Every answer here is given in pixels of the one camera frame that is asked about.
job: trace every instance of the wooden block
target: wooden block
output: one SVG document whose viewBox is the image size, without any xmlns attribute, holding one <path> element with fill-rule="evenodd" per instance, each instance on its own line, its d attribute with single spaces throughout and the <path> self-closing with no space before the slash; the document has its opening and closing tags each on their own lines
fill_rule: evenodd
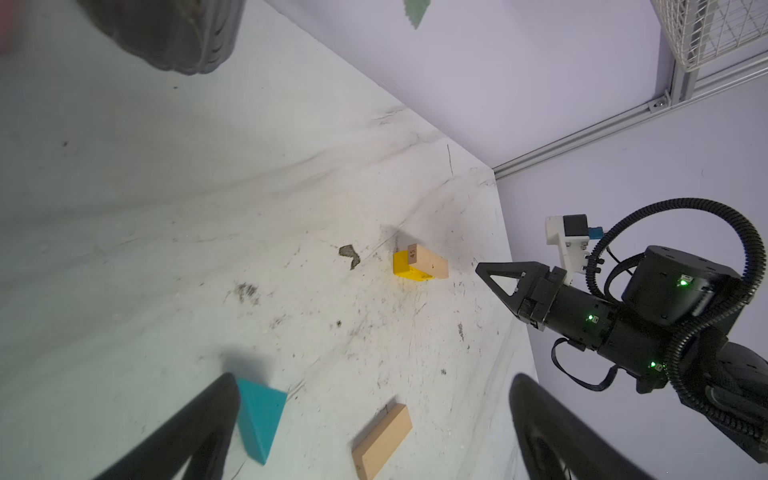
<svg viewBox="0 0 768 480">
<path fill-rule="evenodd" d="M 408 247 L 408 264 L 435 278 L 448 278 L 448 261 L 417 243 Z"/>
<path fill-rule="evenodd" d="M 352 451 L 360 480 L 373 480 L 413 428 L 408 407 L 399 403 Z"/>
</svg>

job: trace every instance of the wire basket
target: wire basket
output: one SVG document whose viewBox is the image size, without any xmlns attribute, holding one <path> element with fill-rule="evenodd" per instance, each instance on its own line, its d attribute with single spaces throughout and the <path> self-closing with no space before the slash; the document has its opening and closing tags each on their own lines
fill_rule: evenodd
<svg viewBox="0 0 768 480">
<path fill-rule="evenodd" d="M 652 0 L 686 71 L 768 34 L 768 0 Z"/>
</svg>

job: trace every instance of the black corrugated tube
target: black corrugated tube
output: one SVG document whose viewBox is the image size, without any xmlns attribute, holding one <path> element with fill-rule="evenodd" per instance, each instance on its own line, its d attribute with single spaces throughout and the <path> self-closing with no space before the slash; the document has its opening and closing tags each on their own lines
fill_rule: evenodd
<svg viewBox="0 0 768 480">
<path fill-rule="evenodd" d="M 707 416 L 713 422 L 722 425 L 735 432 L 761 439 L 763 436 L 762 426 L 752 425 L 732 416 L 728 412 L 718 409 L 706 399 L 692 392 L 683 382 L 680 374 L 680 360 L 683 356 L 683 350 L 686 344 L 701 330 L 712 326 L 727 316 L 735 313 L 738 309 L 744 307 L 752 298 L 760 282 L 763 281 L 766 267 L 766 251 L 763 241 L 757 233 L 757 229 L 751 224 L 744 215 L 735 211 L 733 208 L 723 205 L 716 201 L 705 200 L 703 198 L 675 198 L 665 200 L 656 204 L 648 205 L 632 214 L 626 216 L 622 221 L 614 225 L 595 245 L 592 254 L 589 256 L 586 268 L 587 286 L 592 295 L 605 299 L 605 295 L 600 291 L 595 274 L 598 271 L 598 259 L 607 247 L 619 233 L 626 230 L 629 226 L 639 220 L 658 214 L 667 210 L 676 210 L 688 208 L 693 210 L 702 210 L 715 214 L 725 220 L 739 235 L 741 243 L 744 246 L 744 272 L 741 277 L 741 291 L 730 298 L 724 300 L 717 306 L 708 309 L 700 316 L 689 317 L 684 320 L 672 336 L 672 340 L 667 345 L 664 355 L 667 378 L 685 403 L 694 406 L 694 408 Z"/>
</svg>

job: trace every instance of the teal triangular block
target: teal triangular block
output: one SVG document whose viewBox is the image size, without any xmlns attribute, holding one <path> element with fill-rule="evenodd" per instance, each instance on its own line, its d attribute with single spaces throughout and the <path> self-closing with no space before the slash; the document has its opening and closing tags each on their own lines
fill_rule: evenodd
<svg viewBox="0 0 768 480">
<path fill-rule="evenodd" d="M 237 387 L 240 389 L 237 426 L 240 427 L 245 451 L 265 465 L 288 394 L 243 379 L 237 379 Z"/>
</svg>

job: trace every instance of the green leaf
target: green leaf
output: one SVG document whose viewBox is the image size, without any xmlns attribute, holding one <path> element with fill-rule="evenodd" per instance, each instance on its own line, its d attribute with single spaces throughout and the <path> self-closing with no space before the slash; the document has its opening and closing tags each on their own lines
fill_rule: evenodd
<svg viewBox="0 0 768 480">
<path fill-rule="evenodd" d="M 403 0 L 406 4 L 406 15 L 408 15 L 411 25 L 414 29 L 417 29 L 422 23 L 422 18 L 427 12 L 427 7 L 431 0 Z"/>
</svg>

